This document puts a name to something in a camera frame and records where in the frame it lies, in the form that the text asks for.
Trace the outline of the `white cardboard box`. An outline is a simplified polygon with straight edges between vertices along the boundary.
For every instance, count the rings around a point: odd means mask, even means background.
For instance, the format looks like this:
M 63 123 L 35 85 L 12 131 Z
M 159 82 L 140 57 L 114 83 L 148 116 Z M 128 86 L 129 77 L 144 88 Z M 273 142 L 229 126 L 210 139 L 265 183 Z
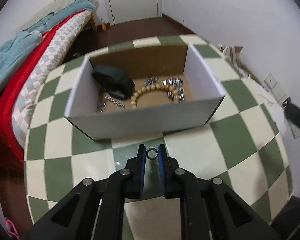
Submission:
M 147 76 L 160 81 L 171 77 L 183 80 L 183 102 L 171 101 L 163 91 L 153 91 L 125 109 L 109 104 L 104 112 L 97 109 L 105 97 L 93 78 L 99 64 L 124 71 L 140 89 Z M 87 54 L 66 103 L 68 121 L 93 140 L 132 137 L 159 132 L 179 131 L 203 126 L 213 116 L 225 97 L 225 89 L 213 74 L 195 45 L 147 46 L 104 54 Z

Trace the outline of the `white wall socket strip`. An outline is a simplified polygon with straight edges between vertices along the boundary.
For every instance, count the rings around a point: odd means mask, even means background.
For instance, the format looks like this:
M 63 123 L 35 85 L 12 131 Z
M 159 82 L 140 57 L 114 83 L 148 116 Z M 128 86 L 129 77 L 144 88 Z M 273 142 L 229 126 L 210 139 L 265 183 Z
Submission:
M 270 89 L 273 97 L 279 103 L 281 107 L 283 107 L 283 103 L 287 102 L 289 99 L 289 95 L 282 88 L 281 84 L 273 77 L 271 73 L 269 73 L 264 79 L 264 83 Z M 288 121 L 290 131 L 294 139 L 300 137 L 300 129 L 293 124 L 291 121 Z

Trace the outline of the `small bottle on floor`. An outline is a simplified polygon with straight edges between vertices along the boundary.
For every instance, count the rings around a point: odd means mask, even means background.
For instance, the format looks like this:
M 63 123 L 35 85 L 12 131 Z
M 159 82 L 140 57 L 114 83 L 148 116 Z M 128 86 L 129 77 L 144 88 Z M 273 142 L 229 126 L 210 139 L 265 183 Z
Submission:
M 102 28 L 102 31 L 106 31 L 107 30 L 107 25 L 106 25 L 104 19 L 101 19 L 101 28 Z

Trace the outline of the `bed with red sheet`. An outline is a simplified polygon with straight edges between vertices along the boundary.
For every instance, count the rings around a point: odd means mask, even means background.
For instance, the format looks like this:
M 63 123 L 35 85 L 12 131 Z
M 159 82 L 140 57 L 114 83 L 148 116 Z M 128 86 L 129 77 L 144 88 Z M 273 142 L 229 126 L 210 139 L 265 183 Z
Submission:
M 0 47 L 0 167 L 21 170 L 40 86 L 90 23 L 98 0 L 54 0 Z

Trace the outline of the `teal blue blanket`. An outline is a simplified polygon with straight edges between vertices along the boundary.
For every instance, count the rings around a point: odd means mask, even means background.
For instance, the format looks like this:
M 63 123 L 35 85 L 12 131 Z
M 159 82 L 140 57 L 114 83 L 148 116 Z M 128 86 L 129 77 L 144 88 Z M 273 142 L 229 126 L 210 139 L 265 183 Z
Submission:
M 25 146 L 39 87 L 49 72 L 61 63 L 71 43 L 97 8 L 98 2 L 93 0 L 74 0 L 63 9 L 45 15 L 0 47 L 0 95 L 27 60 L 34 62 L 29 75 L 21 70 L 21 77 L 17 78 L 21 89 L 12 101 L 12 113 L 8 116 L 18 146 Z

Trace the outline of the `pink slippers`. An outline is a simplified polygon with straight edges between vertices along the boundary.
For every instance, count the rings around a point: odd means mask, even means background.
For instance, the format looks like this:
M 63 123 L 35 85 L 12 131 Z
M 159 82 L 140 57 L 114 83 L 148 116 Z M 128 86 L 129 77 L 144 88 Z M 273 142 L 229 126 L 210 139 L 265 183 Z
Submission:
M 13 222 L 5 217 L 5 225 L 6 225 L 6 232 L 8 234 L 8 236 L 10 237 L 10 239 L 13 240 L 20 240 L 20 236 L 19 233 L 15 227 L 15 225 L 13 224 Z

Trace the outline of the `black fitness band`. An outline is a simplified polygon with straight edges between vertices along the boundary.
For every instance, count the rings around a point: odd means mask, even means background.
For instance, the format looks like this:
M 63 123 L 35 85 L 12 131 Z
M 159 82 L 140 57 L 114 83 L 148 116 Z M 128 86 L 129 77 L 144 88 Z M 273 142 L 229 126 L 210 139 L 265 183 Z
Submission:
M 134 81 L 119 68 L 97 64 L 93 66 L 92 76 L 113 98 L 127 100 L 134 93 Z

